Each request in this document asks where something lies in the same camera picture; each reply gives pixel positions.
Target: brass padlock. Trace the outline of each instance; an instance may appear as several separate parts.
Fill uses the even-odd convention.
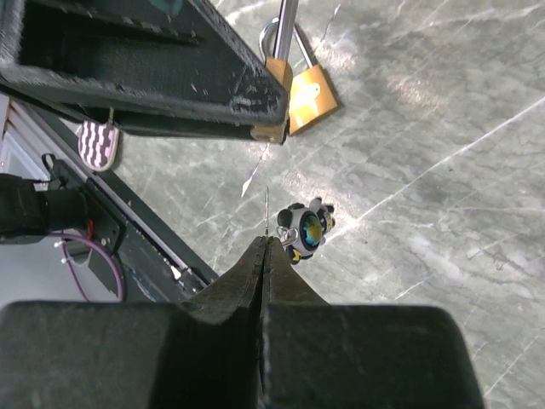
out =
[[[294,32],[309,68],[294,77],[291,83],[290,136],[339,107],[322,67],[313,64],[297,25]]]

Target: metal frame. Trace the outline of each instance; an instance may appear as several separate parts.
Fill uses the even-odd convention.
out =
[[[2,118],[0,126],[17,127],[21,138],[38,157],[54,154],[70,169],[72,178],[86,183],[95,198],[126,224],[118,253],[124,258],[123,263],[129,259],[129,264],[133,264],[125,265],[132,276],[129,284],[133,290],[140,289],[137,291],[140,294],[134,294],[137,297],[129,294],[129,301],[181,302],[217,279],[217,273],[115,173],[96,174],[83,165],[77,153],[77,136],[57,116],[0,95]],[[105,282],[107,275],[99,274],[101,266],[97,265],[96,270],[97,277],[109,287]]]

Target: astronaut panda keychain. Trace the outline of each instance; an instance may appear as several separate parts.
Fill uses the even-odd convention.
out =
[[[311,258],[335,227],[334,207],[315,198],[306,207],[294,203],[278,213],[277,234],[291,264]]]

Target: striped fabric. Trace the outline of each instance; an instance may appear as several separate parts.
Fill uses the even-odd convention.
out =
[[[79,137],[79,156],[92,170],[108,170],[115,160],[119,130],[111,124],[85,121]]]

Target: padlock body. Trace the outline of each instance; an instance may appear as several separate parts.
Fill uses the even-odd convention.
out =
[[[290,135],[338,107],[320,65],[293,78],[290,91]]]

